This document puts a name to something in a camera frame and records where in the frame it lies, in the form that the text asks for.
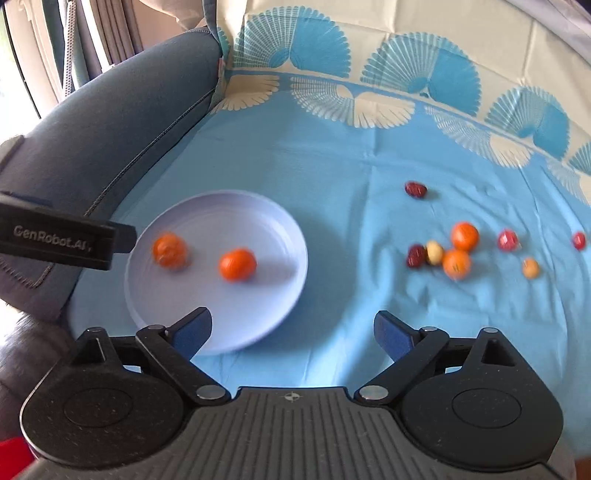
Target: white plate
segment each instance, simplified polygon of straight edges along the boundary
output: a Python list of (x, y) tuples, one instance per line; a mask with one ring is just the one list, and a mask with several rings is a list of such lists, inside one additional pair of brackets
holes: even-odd
[[(166, 270), (152, 259), (152, 244), (166, 231), (191, 250), (184, 270)], [(258, 266), (248, 281), (229, 283), (219, 274), (219, 258), (240, 247), (255, 254)], [(139, 328), (169, 326), (207, 307), (213, 330), (199, 354), (213, 355), (250, 345), (277, 327), (296, 304), (307, 270), (304, 236), (282, 207), (253, 193), (211, 192), (169, 208), (142, 233), (127, 262), (125, 300)]]

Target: gray ridged panel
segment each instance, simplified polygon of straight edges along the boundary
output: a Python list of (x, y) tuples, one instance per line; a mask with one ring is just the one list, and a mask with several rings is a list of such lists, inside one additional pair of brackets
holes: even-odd
[(170, 445), (105, 471), (37, 461), (20, 480), (543, 480), (543, 465), (511, 473), (466, 472), (410, 443), (383, 408), (361, 407), (342, 388), (243, 388), (201, 408)]

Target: crosshair logo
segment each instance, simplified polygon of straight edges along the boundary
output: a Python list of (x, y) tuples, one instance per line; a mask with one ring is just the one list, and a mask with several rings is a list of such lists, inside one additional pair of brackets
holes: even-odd
[(287, 395), (283, 396), (284, 399), (286, 399), (288, 402), (295, 402), (298, 401), (301, 398), (301, 395), (297, 394), (296, 392), (289, 392)]

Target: red candy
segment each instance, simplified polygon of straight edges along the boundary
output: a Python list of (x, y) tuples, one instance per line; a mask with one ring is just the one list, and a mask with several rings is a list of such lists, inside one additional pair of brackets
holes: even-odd
[(427, 260), (427, 251), (422, 245), (412, 245), (408, 249), (407, 266), (409, 268), (419, 268)]
[(519, 238), (513, 230), (503, 230), (496, 240), (497, 246), (506, 252), (512, 252), (519, 248)]
[(577, 232), (573, 235), (573, 245), (577, 250), (582, 250), (587, 244), (587, 239), (583, 232)]
[(416, 181), (408, 181), (404, 185), (404, 190), (411, 197), (422, 199), (427, 194), (427, 187)]

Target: small yellow ball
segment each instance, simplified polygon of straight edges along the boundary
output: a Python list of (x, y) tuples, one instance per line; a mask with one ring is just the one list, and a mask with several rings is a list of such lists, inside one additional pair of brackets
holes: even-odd
[(445, 250), (439, 243), (437, 243), (435, 240), (429, 240), (425, 246), (425, 249), (427, 250), (427, 262), (430, 265), (441, 264)]
[(523, 260), (522, 271), (525, 278), (532, 280), (540, 275), (540, 265), (533, 258), (526, 258)]

